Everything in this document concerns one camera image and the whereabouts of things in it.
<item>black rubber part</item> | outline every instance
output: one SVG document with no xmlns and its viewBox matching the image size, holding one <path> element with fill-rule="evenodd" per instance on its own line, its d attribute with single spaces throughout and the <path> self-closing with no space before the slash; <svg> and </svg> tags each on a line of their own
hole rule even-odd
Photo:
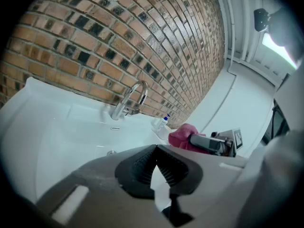
<svg viewBox="0 0 304 228">
<path fill-rule="evenodd" d="M 191 194 L 203 176 L 197 163 L 162 145 L 151 145 L 120 162 L 115 169 L 115 177 L 121 188 L 131 196 L 154 199 L 150 185 L 156 165 L 170 186 L 170 197 Z"/>
</svg>

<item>brick wall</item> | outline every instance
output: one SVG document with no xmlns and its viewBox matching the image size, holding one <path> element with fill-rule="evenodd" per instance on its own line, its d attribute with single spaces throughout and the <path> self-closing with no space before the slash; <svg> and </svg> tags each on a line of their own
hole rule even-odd
<svg viewBox="0 0 304 228">
<path fill-rule="evenodd" d="M 169 113 L 177 128 L 209 91 L 223 55 L 218 0 L 35 0 L 2 56 L 0 102 L 33 76 L 115 105 L 142 79 L 150 88 L 142 112 Z M 128 107 L 138 107 L 139 95 Z"/>
</svg>

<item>faucet handle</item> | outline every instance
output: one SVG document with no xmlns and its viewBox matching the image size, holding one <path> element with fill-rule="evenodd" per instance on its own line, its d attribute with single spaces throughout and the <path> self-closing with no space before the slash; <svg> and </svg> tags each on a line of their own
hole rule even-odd
<svg viewBox="0 0 304 228">
<path fill-rule="evenodd" d="M 139 113 L 141 113 L 141 110 L 140 110 L 140 109 L 129 110 L 129 114 L 130 114 L 130 115 L 136 115 L 136 114 L 139 114 Z"/>
<path fill-rule="evenodd" d="M 125 114 L 125 116 L 127 116 L 127 115 L 136 115 L 136 114 L 141 113 L 141 110 L 140 109 L 131 110 L 129 108 L 125 108 L 123 110 L 123 113 Z"/>
</svg>

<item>white wall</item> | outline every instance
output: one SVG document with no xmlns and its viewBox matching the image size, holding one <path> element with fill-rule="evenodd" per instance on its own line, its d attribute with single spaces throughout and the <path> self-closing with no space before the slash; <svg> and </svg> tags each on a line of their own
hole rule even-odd
<svg viewBox="0 0 304 228">
<path fill-rule="evenodd" d="M 243 145 L 237 154 L 249 157 L 261 141 L 272 116 L 275 87 L 239 63 L 225 66 L 206 97 L 188 118 L 200 133 L 240 128 Z"/>
<path fill-rule="evenodd" d="M 225 27 L 227 28 L 226 44 L 228 45 L 228 58 L 231 58 L 231 20 L 227 0 L 221 0 L 222 14 L 225 12 Z M 289 65 L 281 56 L 267 48 L 262 44 L 264 32 L 258 33 L 254 29 L 253 11 L 258 8 L 264 8 L 269 13 L 278 11 L 282 4 L 279 0 L 245 0 L 248 2 L 248 11 L 243 5 L 244 0 L 231 0 L 234 22 L 235 22 L 235 53 L 234 59 L 256 72 L 263 75 L 266 79 L 271 81 L 275 86 L 279 87 L 284 79 L 286 73 L 292 74 L 295 69 Z M 249 15 L 249 26 L 246 26 L 246 17 Z M 245 36 L 249 36 L 249 44 L 246 50 L 245 60 L 239 60 L 244 49 Z"/>
</svg>

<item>soap bottle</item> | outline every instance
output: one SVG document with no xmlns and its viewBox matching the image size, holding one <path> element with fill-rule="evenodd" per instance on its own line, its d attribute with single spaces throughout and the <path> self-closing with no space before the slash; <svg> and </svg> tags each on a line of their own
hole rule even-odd
<svg viewBox="0 0 304 228">
<path fill-rule="evenodd" d="M 164 125 L 166 125 L 168 123 L 168 117 L 170 117 L 169 114 L 167 114 L 166 117 L 164 117 L 164 119 L 160 119 L 158 121 L 158 123 L 156 124 L 155 128 L 156 128 L 156 131 L 158 132 L 160 129 L 162 129 L 164 127 Z"/>
</svg>

